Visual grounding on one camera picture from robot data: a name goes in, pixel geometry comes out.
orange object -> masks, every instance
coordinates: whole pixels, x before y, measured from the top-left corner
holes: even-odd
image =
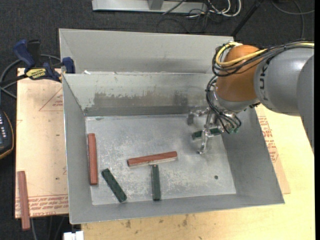
[[[172,151],[172,152],[167,152],[167,153],[160,153],[160,154],[153,154],[153,155],[141,156],[141,157],[136,157],[136,158],[130,158],[127,160],[127,165],[129,167],[142,166],[142,165],[149,165],[149,164],[153,164],[153,163],[172,161],[177,158],[178,158],[177,152]]]
[[[225,56],[224,62],[235,60],[258,50],[257,47],[246,44],[235,46]],[[254,88],[254,76],[257,64],[261,59],[243,66],[237,74],[218,77],[215,91],[219,97],[230,102],[244,102],[255,99],[257,95]]]
[[[89,181],[90,185],[98,184],[98,159],[97,143],[94,133],[88,134],[88,161],[89,161]]]
[[[21,224],[22,230],[26,231],[31,228],[30,226],[30,215],[29,215],[29,201],[27,191],[27,180],[25,171],[17,172],[18,188],[19,188],[19,199],[21,208]]]

yellow cable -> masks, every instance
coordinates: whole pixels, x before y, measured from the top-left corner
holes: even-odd
[[[243,45],[242,43],[238,43],[238,42],[229,42],[227,43],[226,45],[224,45],[216,54],[216,57],[215,57],[215,62],[222,68],[227,68],[228,66],[232,66],[238,62],[241,62],[243,60],[249,60],[249,59],[252,59],[260,54],[262,54],[263,52],[265,52],[267,49],[262,49],[262,50],[257,50],[253,53],[250,53],[250,54],[247,54],[245,56],[242,56],[242,57],[239,57],[239,58],[236,58],[236,59],[233,59],[233,60],[230,60],[230,61],[226,61],[226,62],[222,62],[219,60],[221,54],[229,49],[229,48],[232,48],[232,47],[235,47],[235,46],[241,46]],[[311,46],[311,47],[314,47],[315,44],[314,43],[311,43],[311,42],[303,42],[303,43],[297,43],[297,44],[294,44],[294,45],[305,45],[305,46]]]

red wooden stick on board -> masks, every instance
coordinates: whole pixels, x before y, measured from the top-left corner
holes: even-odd
[[[178,154],[176,151],[160,153],[160,154],[152,154],[147,156],[140,156],[135,158],[130,158],[127,160],[127,165],[129,167],[134,166],[142,166],[142,165],[150,165],[154,163],[168,162],[172,160],[176,160],[178,158]]]
[[[20,208],[21,208],[21,223],[22,230],[29,230],[30,227],[30,215],[29,215],[29,201],[28,201],[28,191],[27,191],[27,180],[25,171],[17,172],[18,178],[18,188],[19,188],[19,198],[20,198]]]
[[[90,185],[98,184],[97,143],[94,133],[88,134],[89,181]]]

black device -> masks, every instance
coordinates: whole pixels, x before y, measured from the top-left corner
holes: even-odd
[[[0,159],[14,149],[14,132],[7,114],[0,108]]]

wire bundle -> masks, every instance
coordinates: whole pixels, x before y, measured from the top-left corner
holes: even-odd
[[[222,46],[218,47],[216,50],[215,55],[212,59],[212,72],[217,77],[228,77],[233,74],[242,74],[245,71],[238,72],[243,66],[248,65],[252,62],[255,62],[257,60],[269,60],[273,58],[274,56],[290,49],[294,48],[301,48],[301,47],[307,47],[307,48],[314,48],[315,43],[313,41],[308,40],[298,40],[294,42],[289,42],[282,45],[276,45],[276,46],[270,46],[270,47],[261,47],[259,50],[252,52],[250,54],[247,54],[245,56],[239,57],[237,59],[233,59],[231,61],[224,61],[222,62],[222,58],[224,56],[224,53],[226,51],[229,51],[231,48],[236,46],[241,46],[242,43],[238,42],[229,42],[225,43]]]
[[[240,126],[241,126],[241,121],[240,119],[237,117],[236,114],[232,113],[232,114],[226,114],[224,111],[219,110],[211,101],[211,92],[212,92],[212,88],[215,87],[215,84],[217,82],[217,76],[213,76],[210,81],[208,82],[207,86],[206,86],[206,101],[210,107],[210,109],[213,111],[214,115],[215,115],[215,124],[217,124],[217,121],[219,122],[219,124],[222,126],[223,130],[228,133],[236,133]]]
[[[271,46],[271,47],[262,47],[258,51],[253,53],[247,54],[245,56],[239,57],[237,59],[231,61],[222,62],[222,57],[224,52],[228,51],[232,47],[240,46],[241,43],[238,42],[229,42],[222,46],[220,46],[212,60],[212,71],[214,76],[210,79],[206,86],[206,101],[210,107],[210,109],[215,114],[215,123],[217,121],[222,126],[223,130],[230,133],[236,133],[241,126],[241,121],[237,117],[236,113],[228,113],[225,110],[219,109],[212,101],[212,89],[214,89],[215,84],[217,82],[218,77],[227,77],[232,74],[242,74],[243,72],[249,70],[250,68],[254,67],[255,65],[259,64],[265,60],[271,60],[274,56],[290,49],[294,48],[301,48],[301,47],[308,47],[314,48],[315,44],[312,41],[294,41],[283,45]],[[252,65],[250,68],[246,69],[245,71],[238,72],[243,66],[250,64],[259,60],[257,63]]]

